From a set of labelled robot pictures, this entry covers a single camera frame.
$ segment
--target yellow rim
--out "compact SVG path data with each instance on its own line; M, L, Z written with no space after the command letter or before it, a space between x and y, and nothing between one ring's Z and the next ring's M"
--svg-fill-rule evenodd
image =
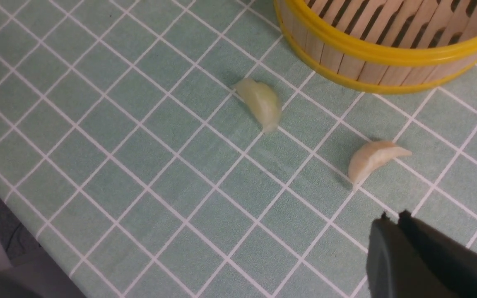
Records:
M439 79L437 81L433 81L430 83L425 83L421 85L413 85L413 86L381 86L381 85L372 85L368 83L361 83L358 81L355 81L353 79L348 79L347 77L344 77L342 75L339 75L329 68L325 68L324 66L320 65L318 62L313 60L307 53L305 53L301 47L295 42L295 40L292 38L288 30L286 30L286 27L282 23L281 19L281 14L279 10L279 5L277 1L275 1L275 11L277 15L277 20L279 21L279 26L281 28L282 34L290 44L290 47L295 51L297 56L303 60L310 68L315 70L318 74L326 77L327 79L333 81L334 83L337 83L339 85L343 85L345 87L351 88L351 89L356 89L364 92L369 92L369 93L380 93L380 94L405 94L405 93L414 93L414 92L419 92L423 91L426 89L431 89L433 87L443 85L444 83L451 81L455 79L456 77L462 75L464 72L469 70L472 66L475 66L477 63L477 60L467 66L466 68L460 70L459 72L449 75L443 79Z
M432 49L400 49L375 45L345 34L325 23L303 0L284 0L284 2L299 21L320 40L343 53L365 61L393 66L426 66L456 61L477 53L477 36L455 45Z

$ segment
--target black tongs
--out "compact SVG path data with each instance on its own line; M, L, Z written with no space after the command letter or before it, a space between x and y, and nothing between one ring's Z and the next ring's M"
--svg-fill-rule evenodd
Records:
M477 298L477 253L408 211L375 219L367 276L373 298Z

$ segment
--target wooden slat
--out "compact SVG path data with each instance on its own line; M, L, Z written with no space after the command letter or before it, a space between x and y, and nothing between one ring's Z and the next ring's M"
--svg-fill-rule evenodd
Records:
M426 78L434 71L435 65L414 67L403 81L402 86L413 86L424 83Z
M316 0L316 2L312 4L311 10L316 13L316 15L320 15L327 2L329 2L329 0Z
M294 19L294 24L292 26L292 36L294 37L294 40L297 42L299 47L301 49L305 49L306 47L306 36L308 34L308 29L303 25L301 22L299 22L298 19Z
M469 40L476 36L477 36L477 6L474 12L472 13L469 23L466 25L465 30L463 30L463 34L461 35L459 42Z
M305 52L318 63L321 61L324 45L323 41L311 32L307 34Z
M477 60L477 53L458 61L454 61L447 64L441 64L432 71L432 73L428 76L428 78L426 78L424 82L430 83L433 81L437 81L439 79L443 79L447 76L453 75L459 72L460 70L464 69L465 67L473 64L476 60Z
M378 38L380 37L380 35L382 35L382 32L386 28L386 25L390 21L391 16L397 10L399 10L399 7L401 6L402 1L388 0L387 2L382 1L382 4L384 4L384 7L382 8L382 11L380 11L378 18L376 19L375 23L371 27L371 30L366 36L365 41L367 42L376 43L378 41ZM366 22L364 18L360 18L358 22L356 23L356 25L354 26L354 28L352 29L351 35L357 38L361 38L368 24L369 24L369 20L367 20Z
M382 41L383 46L392 46L393 42L401 32L406 20L412 15L415 15L415 13L419 10L419 7L422 7L421 4L422 0L409 0L404 2L399 14L393 21L393 24L391 24L390 30L388 30L384 40Z
M365 62L364 67L360 72L360 76L358 77L358 81L378 85L386 73L386 70L388 70L388 65Z
M417 14L413 18L409 28L406 31L405 36L399 44L400 48L409 48L411 47L413 41L417 37L419 30L421 30L422 25L428 23L434 15L434 12L437 9L436 0L424 0L421 4L421 7L417 11Z
M465 27L469 23L469 16L467 16L467 6L469 6L470 0L461 0L456 8L456 11L450 18L450 21L446 25L445 31L441 35L441 39L437 43L438 47L448 46L450 39L454 34L463 32Z
M360 76L364 64L364 60L345 54L341 59L338 74L356 80Z
M338 11L343 6L343 3L345 1L346 0L333 0L331 5L329 6L329 9L327 9L327 11L325 12L325 15L323 16L323 20L327 22L327 24L332 25Z
M435 34L446 27L453 15L450 5L452 5L452 0L441 0L430 23L428 23L428 27L426 27L426 31L422 34L422 38L417 45L418 49L427 49L434 39Z
M282 23L286 27L286 30L292 34L293 28L294 28L294 15L286 6L286 2L284 0L279 0L279 9L281 11L281 19Z
M375 2L375 0L369 0L365 10L367 9L367 7L372 5L373 2ZM351 23L352 18L354 17L354 15L356 15L356 11L360 9L360 6L362 5L362 3L363 1L360 1L360 0L352 0L349 6L347 6L346 11L343 13L340 21L336 25L336 29L340 30L341 32L344 32L349 27L349 24Z
M341 59L343 58L343 53L333 49L329 45L323 47L323 53L321 55L320 64L329 68L333 72L337 73L340 67Z
M390 66L379 82L380 86L400 86L410 74L411 67Z

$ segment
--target bamboo steamer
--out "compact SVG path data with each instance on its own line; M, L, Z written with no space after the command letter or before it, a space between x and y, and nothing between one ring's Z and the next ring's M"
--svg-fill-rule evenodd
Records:
M393 94L441 85L477 62L477 0L274 0L284 37L327 79Z

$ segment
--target green checkered tablecloth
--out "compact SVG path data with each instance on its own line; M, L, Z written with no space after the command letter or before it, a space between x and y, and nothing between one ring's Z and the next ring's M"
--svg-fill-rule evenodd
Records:
M413 156L351 192L377 138ZM369 297L382 211L477 251L477 66L377 96L303 65L270 0L0 0L0 197L89 297Z

